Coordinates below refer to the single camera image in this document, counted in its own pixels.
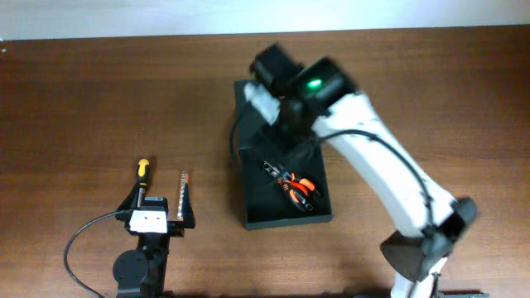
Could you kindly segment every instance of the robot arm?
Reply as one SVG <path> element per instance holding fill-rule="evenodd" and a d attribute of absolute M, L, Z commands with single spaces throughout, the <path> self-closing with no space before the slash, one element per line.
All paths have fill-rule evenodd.
<path fill-rule="evenodd" d="M 436 279 L 432 273 L 440 271 L 455 242 L 475 220 L 475 203 L 456 200 L 425 174 L 384 126 L 368 96 L 332 61 L 324 58 L 303 69 L 272 46 L 257 56 L 251 70 L 262 84 L 248 84 L 245 96 L 269 125 L 282 128 L 279 132 L 300 136 L 303 142 L 356 129 L 394 149 L 363 135 L 326 139 L 373 188 L 397 229 L 381 246 L 397 271 L 392 297 L 431 297 Z M 419 175 L 428 196 L 405 162 Z"/>

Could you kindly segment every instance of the black plastic mount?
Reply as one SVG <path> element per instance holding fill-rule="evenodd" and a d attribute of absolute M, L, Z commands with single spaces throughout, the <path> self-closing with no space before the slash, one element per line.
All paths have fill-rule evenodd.
<path fill-rule="evenodd" d="M 454 213 L 424 238 L 408 238 L 399 232 L 381 244 L 388 263 L 409 281 L 423 281 L 429 270 L 443 257 L 452 253 L 469 226 L 476 220 L 477 206 L 471 198 L 458 199 Z"/>
<path fill-rule="evenodd" d="M 167 232 L 172 237 L 184 237 L 184 229 L 185 228 L 195 228 L 195 216 L 193 214 L 193 209 L 191 208 L 191 202 L 190 202 L 190 191 L 188 189 L 188 185 L 185 185 L 184 188 L 184 195 L 182 199 L 182 218 L 181 221 L 168 221 L 167 222 Z M 145 199 L 142 202 L 142 206 L 140 208 L 137 207 L 137 198 L 138 198 L 138 191 L 140 187 L 138 183 L 136 183 L 129 195 L 123 200 L 123 202 L 119 205 L 117 211 L 124 211 L 129 210 L 129 213 L 125 214 L 118 214 L 116 215 L 116 219 L 119 221 L 123 221 L 125 223 L 125 229 L 130 232 L 131 235 L 138 235 L 138 233 L 131 231 L 129 226 L 129 220 L 131 219 L 131 215 L 133 214 L 134 210 L 152 210 L 152 211 L 164 211 L 166 214 L 169 212 L 167 199 L 161 198 L 161 200 L 152 201 L 149 199 Z"/>

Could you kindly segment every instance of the white wall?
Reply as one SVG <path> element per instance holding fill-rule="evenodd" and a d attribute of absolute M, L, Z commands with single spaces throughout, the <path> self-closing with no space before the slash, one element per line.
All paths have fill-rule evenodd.
<path fill-rule="evenodd" d="M 4 40 L 530 22 L 530 0 L 0 0 Z"/>

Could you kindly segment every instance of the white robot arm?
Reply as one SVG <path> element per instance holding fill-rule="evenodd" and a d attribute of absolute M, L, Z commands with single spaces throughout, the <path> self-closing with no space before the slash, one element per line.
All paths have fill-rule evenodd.
<path fill-rule="evenodd" d="M 277 48 L 264 53 L 278 55 L 274 53 L 275 50 Z M 286 97 L 278 99 L 271 95 L 270 77 L 272 76 L 270 71 L 263 70 L 267 68 L 265 64 L 270 62 L 267 61 L 269 58 L 262 59 L 265 61 L 263 63 L 258 58 L 259 56 L 257 62 L 254 62 L 254 70 L 265 73 L 260 78 L 263 84 L 259 86 L 248 84 L 244 90 L 245 97 L 269 125 L 278 125 L 282 120 L 282 108 L 289 108 L 292 105 L 282 105 L 282 100 L 286 100 Z M 275 67 L 277 68 L 277 65 L 269 68 L 275 70 Z M 318 71 L 332 72 L 326 68 Z M 318 71 L 305 69 L 298 76 L 311 78 L 315 77 Z M 321 79 L 310 81 L 291 79 L 291 82 L 294 82 L 292 84 L 295 85 L 291 89 L 295 90 L 294 93 L 300 93 L 300 88 L 304 88 L 300 84 L 313 88 L 325 83 L 328 83 L 331 89 L 338 89 L 336 85 L 344 83 L 344 76 L 342 74 L 339 76 L 341 80 L 336 79 L 337 74 L 328 75 L 328 78 L 334 79 L 335 82 L 322 82 Z M 324 88 L 325 86 L 322 86 L 321 92 L 324 95 L 318 97 L 318 94 L 315 95 L 316 92 L 312 92 L 310 99 L 325 101 L 323 98 L 333 92 Z M 452 244 L 475 220 L 475 204 L 471 199 L 467 199 L 463 204 L 464 207 L 459 206 L 458 200 L 421 169 L 385 127 L 365 93 L 354 91 L 341 94 L 332 101 L 332 104 L 327 105 L 326 109 L 326 113 L 310 118 L 312 133 L 340 152 L 366 180 L 383 202 L 397 229 L 397 232 L 382 245 L 383 254 L 397 270 L 391 297 L 430 298 L 435 288 L 433 284 L 436 282 L 436 274 L 446 263 Z M 353 134 L 354 130 L 368 134 Z M 386 142 L 388 146 L 383 146 L 382 142 Z M 448 245 L 449 248 L 434 252 L 436 248 L 433 247 L 440 245 Z M 416 255 L 422 253 L 425 254 L 424 257 L 416 258 Z M 417 274 L 418 267 L 422 268 L 419 270 L 422 273 Z"/>

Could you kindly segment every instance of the green led light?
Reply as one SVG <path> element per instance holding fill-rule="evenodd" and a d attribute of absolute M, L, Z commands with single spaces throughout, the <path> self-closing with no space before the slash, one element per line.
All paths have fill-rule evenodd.
<path fill-rule="evenodd" d="M 310 88 L 310 89 L 319 88 L 321 85 L 322 85 L 322 80 L 321 79 L 313 79 L 312 81 L 307 83 L 307 87 Z"/>

